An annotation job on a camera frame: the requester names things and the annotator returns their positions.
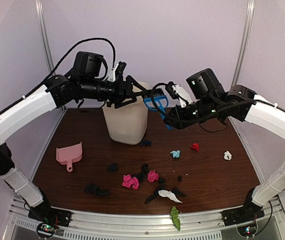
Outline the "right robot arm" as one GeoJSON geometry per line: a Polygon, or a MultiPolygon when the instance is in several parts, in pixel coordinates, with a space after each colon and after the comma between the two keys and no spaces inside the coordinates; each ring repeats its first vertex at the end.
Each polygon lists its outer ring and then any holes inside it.
{"type": "MultiPolygon", "coordinates": [[[[285,110],[276,103],[267,101],[255,91],[234,85],[225,91],[210,68],[186,79],[196,101],[192,101],[186,90],[169,82],[165,89],[180,104],[172,108],[164,118],[167,125],[185,129],[193,124],[218,119],[224,123],[227,117],[259,126],[285,140],[285,110]]],[[[277,194],[285,190],[285,161],[264,183],[252,188],[239,209],[239,217],[249,221],[277,194]]]]}

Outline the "blue hand brush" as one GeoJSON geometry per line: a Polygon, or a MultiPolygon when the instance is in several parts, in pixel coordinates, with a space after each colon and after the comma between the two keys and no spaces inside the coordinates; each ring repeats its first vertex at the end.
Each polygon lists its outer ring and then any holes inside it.
{"type": "MultiPolygon", "coordinates": [[[[147,94],[142,95],[143,103],[147,107],[148,110],[152,112],[157,112],[158,110],[155,108],[152,102],[152,98],[148,96],[147,94]]],[[[167,96],[164,94],[163,90],[160,88],[157,88],[153,93],[153,99],[155,104],[158,106],[158,108],[165,112],[166,108],[169,106],[169,100],[167,96]]]]}

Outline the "pink plastic dustpan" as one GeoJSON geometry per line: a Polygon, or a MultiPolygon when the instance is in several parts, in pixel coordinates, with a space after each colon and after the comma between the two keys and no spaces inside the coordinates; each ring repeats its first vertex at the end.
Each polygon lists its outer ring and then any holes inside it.
{"type": "Polygon", "coordinates": [[[73,171],[73,163],[79,162],[82,158],[82,142],[72,146],[56,148],[56,161],[61,165],[66,166],[66,170],[69,173],[73,171]]]}

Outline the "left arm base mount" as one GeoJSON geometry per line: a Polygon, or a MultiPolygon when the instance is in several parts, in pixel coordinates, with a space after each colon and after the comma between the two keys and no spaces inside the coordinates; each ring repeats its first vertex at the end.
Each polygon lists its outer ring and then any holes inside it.
{"type": "Polygon", "coordinates": [[[72,213],[69,210],[63,210],[54,208],[51,206],[47,196],[40,189],[42,200],[36,207],[30,207],[28,217],[37,221],[41,221],[47,224],[68,227],[72,213]]]}

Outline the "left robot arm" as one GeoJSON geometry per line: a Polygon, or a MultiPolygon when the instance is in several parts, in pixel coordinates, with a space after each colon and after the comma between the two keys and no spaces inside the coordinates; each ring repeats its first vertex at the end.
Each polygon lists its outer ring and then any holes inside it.
{"type": "Polygon", "coordinates": [[[50,75],[31,93],[0,112],[0,178],[34,209],[43,222],[50,222],[55,212],[45,194],[15,165],[6,141],[38,117],[71,101],[84,99],[105,102],[116,109],[134,103],[148,90],[132,76],[123,77],[126,63],[120,61],[110,73],[100,77],[103,55],[79,51],[73,67],[64,75],[50,75]]]}

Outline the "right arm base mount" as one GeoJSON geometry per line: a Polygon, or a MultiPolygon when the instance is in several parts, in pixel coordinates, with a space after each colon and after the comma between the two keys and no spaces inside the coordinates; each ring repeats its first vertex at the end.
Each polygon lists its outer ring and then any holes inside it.
{"type": "Polygon", "coordinates": [[[265,216],[262,206],[252,202],[252,197],[247,195],[243,206],[224,210],[221,213],[224,225],[238,225],[245,222],[254,221],[265,216]]]}

